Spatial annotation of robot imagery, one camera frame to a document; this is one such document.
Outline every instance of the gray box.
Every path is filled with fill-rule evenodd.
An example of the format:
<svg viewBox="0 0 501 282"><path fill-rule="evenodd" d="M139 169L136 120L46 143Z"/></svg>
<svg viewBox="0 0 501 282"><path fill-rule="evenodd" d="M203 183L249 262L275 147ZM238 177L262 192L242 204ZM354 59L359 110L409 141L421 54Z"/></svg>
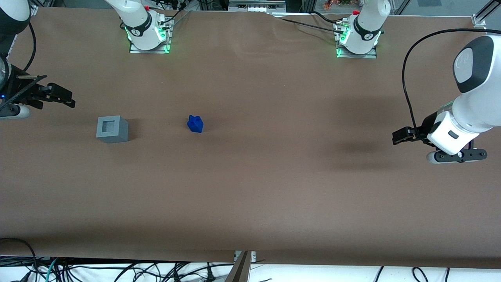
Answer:
<svg viewBox="0 0 501 282"><path fill-rule="evenodd" d="M101 116L97 120L96 138L104 143L129 141L129 123L119 115Z"/></svg>

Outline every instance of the blue toy block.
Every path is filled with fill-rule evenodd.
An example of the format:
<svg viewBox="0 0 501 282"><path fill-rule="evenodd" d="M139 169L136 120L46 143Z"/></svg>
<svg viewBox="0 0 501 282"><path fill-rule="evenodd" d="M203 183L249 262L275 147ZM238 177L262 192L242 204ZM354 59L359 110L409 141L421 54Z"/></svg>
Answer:
<svg viewBox="0 0 501 282"><path fill-rule="evenodd" d="M129 141L129 123L119 115L101 116L97 119L96 138L104 143Z"/></svg>
<svg viewBox="0 0 501 282"><path fill-rule="evenodd" d="M200 116L189 116L188 119L188 127L191 132L202 133L203 130L203 121Z"/></svg>

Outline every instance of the white floor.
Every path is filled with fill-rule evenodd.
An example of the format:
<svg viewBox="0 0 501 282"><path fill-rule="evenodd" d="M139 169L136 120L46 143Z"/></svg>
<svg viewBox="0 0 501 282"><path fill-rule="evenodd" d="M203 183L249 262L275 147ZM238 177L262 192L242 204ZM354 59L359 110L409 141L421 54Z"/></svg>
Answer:
<svg viewBox="0 0 501 282"><path fill-rule="evenodd" d="M146 268L151 264L141 265ZM114 264L113 266L126 267L127 264ZM160 264L160 272L167 273L173 264ZM192 263L181 273L187 273L194 269L206 266L206 263ZM374 282L379 267L377 266L324 266L324 265L277 265L277 264L253 264L253 270L250 271L249 282L263 282L268 279L270 282ZM213 267L215 277L229 273L231 266ZM411 267L385 267L379 277L380 282L398 281L413 282ZM429 282L442 282L445 279L445 268L423 267L423 271L428 277ZM25 267L0 267L0 282L12 282L20 280L27 273ZM72 271L83 282L113 282L120 270L94 270L78 268ZM118 282L132 281L134 272L126 272ZM424 282L424 278L418 275L418 278ZM187 276L183 282L199 282L202 278L199 276ZM154 276L142 276L138 282L154 282ZM452 268L450 270L450 282L471 282L471 281L501 281L501 270L498 269L464 269Z"/></svg>

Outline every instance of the metal bracket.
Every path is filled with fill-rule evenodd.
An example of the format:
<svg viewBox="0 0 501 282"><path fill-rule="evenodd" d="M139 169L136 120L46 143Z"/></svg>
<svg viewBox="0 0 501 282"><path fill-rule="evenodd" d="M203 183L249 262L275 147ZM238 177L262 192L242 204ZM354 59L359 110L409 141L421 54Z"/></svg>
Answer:
<svg viewBox="0 0 501 282"><path fill-rule="evenodd" d="M233 255L233 261L234 262L236 262L238 260L238 258L240 257L241 253L242 253L242 251L235 251L235 254ZM252 257L251 262L256 262L256 252L255 251L251 251L250 255Z"/></svg>
<svg viewBox="0 0 501 282"><path fill-rule="evenodd" d="M165 21L165 15L160 14L159 22L163 23ZM129 38L130 49L129 53L133 54L169 54L170 53L170 44L172 43L172 32L174 30L174 19L171 19L168 22L165 22L159 27L159 35L165 37L165 40L161 42L157 47L151 50L141 50L138 49Z"/></svg>
<svg viewBox="0 0 501 282"><path fill-rule="evenodd" d="M334 34L334 39L336 40L336 56L338 58L376 59L376 46L372 47L371 51L369 51L367 54L360 55L350 52L344 45L340 43L341 39L344 39L343 37L346 36L346 29L349 27L348 23L348 18L343 18L342 20L337 21L335 24L332 24L334 30L343 32L342 34Z"/></svg>
<svg viewBox="0 0 501 282"><path fill-rule="evenodd" d="M478 13L471 16L471 23L476 29L485 29L485 19L501 6L501 0L490 0Z"/></svg>
<svg viewBox="0 0 501 282"><path fill-rule="evenodd" d="M237 260L224 282L248 282L251 262L253 259L256 259L256 252L236 251L235 258L237 258Z"/></svg>

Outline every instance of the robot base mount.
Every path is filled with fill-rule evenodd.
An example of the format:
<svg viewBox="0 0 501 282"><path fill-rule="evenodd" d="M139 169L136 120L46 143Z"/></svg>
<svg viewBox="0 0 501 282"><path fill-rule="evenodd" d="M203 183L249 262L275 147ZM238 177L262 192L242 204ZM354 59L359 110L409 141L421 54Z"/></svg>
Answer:
<svg viewBox="0 0 501 282"><path fill-rule="evenodd" d="M336 56L338 58L359 58L359 59L376 59L376 47L372 47L371 51L366 54L355 54L342 45L340 43L341 40L348 34L348 29L350 26L349 18L343 18L342 20L337 21L333 24L334 30L342 31L343 33L335 33L334 37L336 39Z"/></svg>

